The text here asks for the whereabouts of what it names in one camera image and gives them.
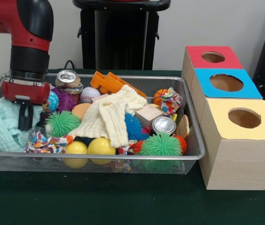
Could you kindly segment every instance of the red box top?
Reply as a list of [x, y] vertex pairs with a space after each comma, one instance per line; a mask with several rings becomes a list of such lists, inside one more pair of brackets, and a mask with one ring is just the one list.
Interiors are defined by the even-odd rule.
[[186, 46], [195, 69], [243, 69], [229, 46]]

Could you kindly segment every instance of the circular hole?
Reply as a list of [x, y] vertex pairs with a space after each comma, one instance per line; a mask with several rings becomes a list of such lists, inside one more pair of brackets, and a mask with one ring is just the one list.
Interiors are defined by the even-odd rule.
[[244, 87], [244, 84], [241, 80], [227, 74], [216, 74], [209, 78], [209, 81], [213, 87], [224, 91], [239, 91]]
[[234, 124], [244, 128], [256, 128], [261, 124], [260, 115], [246, 108], [235, 108], [230, 110], [228, 117]]
[[224, 55], [218, 53], [218, 52], [205, 52], [202, 54], [202, 59], [204, 59], [207, 62], [211, 63], [219, 63], [219, 62], [224, 62], [225, 57]]

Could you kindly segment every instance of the wire mesh basket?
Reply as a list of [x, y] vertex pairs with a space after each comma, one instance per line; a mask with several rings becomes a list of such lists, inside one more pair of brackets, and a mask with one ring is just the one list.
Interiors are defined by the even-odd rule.
[[[90, 86], [92, 75], [79, 75], [84, 87]], [[185, 155], [170, 156], [130, 156], [130, 155], [83, 155], [83, 154], [44, 154], [0, 152], [0, 171], [18, 172], [85, 172], [85, 173], [163, 173], [187, 174], [195, 162], [205, 155], [201, 131], [196, 119], [194, 106], [186, 82], [179, 77], [119, 76], [147, 95], [149, 103], [157, 90], [173, 87], [182, 95], [182, 106], [178, 111], [177, 123], [183, 114], [189, 118], [190, 134], [187, 138], [188, 149]], [[45, 81], [54, 84], [56, 74], [48, 74]], [[4, 76], [0, 77], [0, 87]], [[98, 165], [94, 160], [103, 160], [107, 165]], [[75, 165], [84, 166], [73, 169]]]

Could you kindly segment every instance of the orange block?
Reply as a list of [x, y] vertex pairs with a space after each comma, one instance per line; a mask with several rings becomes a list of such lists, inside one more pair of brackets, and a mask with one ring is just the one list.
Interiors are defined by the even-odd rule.
[[129, 87], [136, 90], [136, 92], [146, 98], [146, 95], [141, 92], [140, 90], [136, 89], [135, 87], [131, 86], [129, 83], [123, 81], [121, 78], [116, 76], [115, 74], [109, 72], [107, 76], [104, 76], [100, 72], [96, 71], [92, 80], [91, 80], [91, 86], [93, 88], [99, 88], [100, 92], [102, 94], [107, 94], [109, 92], [116, 93], [118, 92], [124, 85], [128, 85]]

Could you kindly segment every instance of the light blue towel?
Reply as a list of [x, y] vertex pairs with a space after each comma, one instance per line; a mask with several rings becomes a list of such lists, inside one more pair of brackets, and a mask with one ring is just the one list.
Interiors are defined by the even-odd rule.
[[[41, 106], [34, 106], [32, 128], [40, 120]], [[0, 99], [0, 151], [24, 152], [30, 137], [29, 131], [20, 131], [19, 125], [20, 105]]]

